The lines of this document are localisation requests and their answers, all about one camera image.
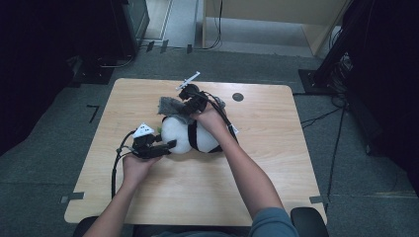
black strap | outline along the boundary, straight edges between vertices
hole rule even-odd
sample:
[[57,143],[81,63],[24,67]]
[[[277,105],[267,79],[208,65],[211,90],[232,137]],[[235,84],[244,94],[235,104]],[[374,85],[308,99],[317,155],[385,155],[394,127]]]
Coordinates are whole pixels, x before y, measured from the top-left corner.
[[198,122],[195,120],[194,123],[188,125],[188,138],[189,138],[189,144],[194,147],[194,149],[198,149],[198,143],[197,143],[197,126]]
[[[194,121],[194,123],[188,125],[188,138],[189,138],[189,144],[194,149],[200,151],[200,149],[198,149],[197,127],[198,127],[198,122],[196,120]],[[220,152],[220,151],[222,151],[222,149],[221,149],[221,146],[218,145],[216,148],[209,151],[209,153]]]

white plastic piece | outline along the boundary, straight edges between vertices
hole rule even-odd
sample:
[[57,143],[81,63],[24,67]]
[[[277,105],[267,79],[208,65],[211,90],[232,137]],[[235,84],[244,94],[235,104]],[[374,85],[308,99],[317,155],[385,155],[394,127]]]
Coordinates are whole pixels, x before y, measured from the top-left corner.
[[176,91],[179,91],[180,89],[184,89],[186,86],[188,86],[188,84],[190,82],[192,82],[192,80],[197,78],[200,74],[201,74],[201,72],[197,71],[197,73],[195,73],[195,75],[193,75],[189,79],[185,79],[184,83],[182,83],[179,87],[176,87]]
[[234,134],[237,134],[239,132],[239,130],[233,125],[233,123],[231,124],[231,127],[233,128]]
[[154,129],[149,127],[147,124],[145,124],[144,122],[138,127],[138,129],[135,131],[135,133],[133,134],[133,138],[137,138],[137,137],[141,137],[144,135],[148,135],[148,134],[152,134],[154,133]]

person's right hand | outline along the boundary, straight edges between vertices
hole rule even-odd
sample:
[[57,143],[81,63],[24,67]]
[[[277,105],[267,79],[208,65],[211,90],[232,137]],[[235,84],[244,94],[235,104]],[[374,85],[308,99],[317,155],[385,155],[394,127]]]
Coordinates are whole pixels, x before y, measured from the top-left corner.
[[224,120],[210,103],[203,112],[191,114],[191,118],[199,121],[215,138],[228,131]]

gray carpet floor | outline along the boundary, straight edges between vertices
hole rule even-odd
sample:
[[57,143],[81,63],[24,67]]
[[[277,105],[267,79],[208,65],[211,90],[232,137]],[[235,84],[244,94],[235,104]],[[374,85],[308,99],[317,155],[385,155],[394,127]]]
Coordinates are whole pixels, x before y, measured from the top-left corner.
[[[303,89],[298,69],[316,69],[320,59],[249,53],[159,48],[115,70],[109,85],[64,88],[31,135],[0,157],[0,236],[71,236],[62,196],[73,191],[101,114],[118,78],[288,85]],[[300,120],[336,108],[329,96],[295,96]],[[100,106],[98,114],[87,105]],[[304,129],[320,192],[327,198],[341,113]],[[344,113],[333,173],[327,228],[331,236],[418,236],[419,201],[405,173],[386,157],[366,155],[350,111]],[[129,227],[124,232],[129,236]]]

wooden table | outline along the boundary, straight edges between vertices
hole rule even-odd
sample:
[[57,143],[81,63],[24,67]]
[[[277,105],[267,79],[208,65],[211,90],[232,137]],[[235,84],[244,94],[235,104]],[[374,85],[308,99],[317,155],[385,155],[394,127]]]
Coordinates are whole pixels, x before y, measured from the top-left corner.
[[[128,132],[142,122],[156,129],[159,98],[177,98],[180,81],[119,79],[96,131],[74,192],[65,212],[67,222],[99,215],[111,201],[111,173],[116,149]],[[201,90],[226,102],[229,119],[239,130],[244,150],[273,181],[287,211],[298,206],[316,208],[323,219],[314,177],[292,91],[287,86],[195,82]],[[234,93],[244,100],[236,102]],[[132,145],[129,138],[127,145]],[[122,162],[117,189],[123,179]],[[157,162],[137,191],[126,223],[248,226],[251,218],[234,183],[223,153],[191,151]]]

